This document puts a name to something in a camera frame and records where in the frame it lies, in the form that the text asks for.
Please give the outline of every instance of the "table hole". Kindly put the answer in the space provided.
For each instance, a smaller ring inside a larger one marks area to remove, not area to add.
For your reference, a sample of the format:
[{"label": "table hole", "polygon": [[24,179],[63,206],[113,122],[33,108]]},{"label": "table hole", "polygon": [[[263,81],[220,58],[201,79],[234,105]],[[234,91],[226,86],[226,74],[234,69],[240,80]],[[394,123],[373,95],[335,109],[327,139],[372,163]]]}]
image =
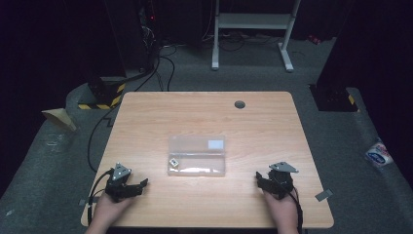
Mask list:
[{"label": "table hole", "polygon": [[242,100],[237,100],[235,102],[235,107],[237,107],[238,109],[243,109],[245,107],[245,102],[243,102]]}]

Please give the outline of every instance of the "metal bracket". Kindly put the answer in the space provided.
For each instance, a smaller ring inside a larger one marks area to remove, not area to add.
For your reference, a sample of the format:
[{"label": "metal bracket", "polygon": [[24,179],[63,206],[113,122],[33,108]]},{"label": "metal bracket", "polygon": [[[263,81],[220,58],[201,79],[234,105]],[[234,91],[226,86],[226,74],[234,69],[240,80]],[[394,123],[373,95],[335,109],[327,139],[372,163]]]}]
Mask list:
[{"label": "metal bracket", "polygon": [[115,171],[113,172],[112,180],[118,180],[131,173],[131,169],[125,168],[122,164],[116,163]]},{"label": "metal bracket", "polygon": [[296,170],[295,168],[293,168],[291,165],[287,164],[286,162],[280,162],[280,163],[270,165],[270,168],[278,172],[298,173],[298,170]]}]

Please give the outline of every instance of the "metal stand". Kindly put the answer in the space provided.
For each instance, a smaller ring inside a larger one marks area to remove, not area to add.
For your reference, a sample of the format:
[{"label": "metal stand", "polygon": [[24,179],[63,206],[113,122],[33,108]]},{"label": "metal stand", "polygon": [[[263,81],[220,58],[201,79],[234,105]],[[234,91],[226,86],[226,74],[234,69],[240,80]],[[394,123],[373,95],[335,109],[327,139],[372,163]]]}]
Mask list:
[{"label": "metal stand", "polygon": [[219,68],[219,28],[283,29],[285,30],[285,35],[283,42],[279,43],[279,49],[286,71],[292,72],[294,68],[286,51],[286,46],[288,45],[300,2],[301,0],[295,0],[291,14],[220,14],[219,0],[216,0],[211,69],[218,70]]}]

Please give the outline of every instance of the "human hand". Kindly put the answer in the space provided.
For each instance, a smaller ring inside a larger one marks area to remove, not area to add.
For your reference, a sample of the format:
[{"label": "human hand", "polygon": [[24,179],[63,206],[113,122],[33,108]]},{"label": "human hand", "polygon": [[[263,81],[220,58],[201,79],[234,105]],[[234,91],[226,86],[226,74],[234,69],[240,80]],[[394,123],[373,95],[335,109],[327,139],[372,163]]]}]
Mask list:
[{"label": "human hand", "polygon": [[[271,194],[265,190],[264,198],[270,209],[271,217],[277,226],[279,234],[296,234],[298,225],[298,213],[294,200],[285,195],[284,198],[278,200],[277,195]],[[295,189],[291,191],[291,195],[297,199]]]},{"label": "human hand", "polygon": [[94,218],[86,234],[106,233],[109,226],[122,215],[133,201],[134,197],[115,203],[109,195],[103,192],[94,208]]}]

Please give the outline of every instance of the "black curtain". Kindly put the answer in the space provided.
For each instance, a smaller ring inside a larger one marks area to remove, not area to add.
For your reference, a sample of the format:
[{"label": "black curtain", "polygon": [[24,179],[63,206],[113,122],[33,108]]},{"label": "black curtain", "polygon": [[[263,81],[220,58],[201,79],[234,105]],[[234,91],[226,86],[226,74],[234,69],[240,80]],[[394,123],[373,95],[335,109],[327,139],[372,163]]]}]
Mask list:
[{"label": "black curtain", "polygon": [[1,1],[0,196],[45,121],[41,110],[65,106],[85,83],[70,56],[62,1]]},{"label": "black curtain", "polygon": [[321,41],[337,37],[353,0],[302,0],[291,38],[306,40],[313,35]]},{"label": "black curtain", "polygon": [[317,82],[329,90],[359,88],[368,114],[413,185],[413,3],[355,1]]}]

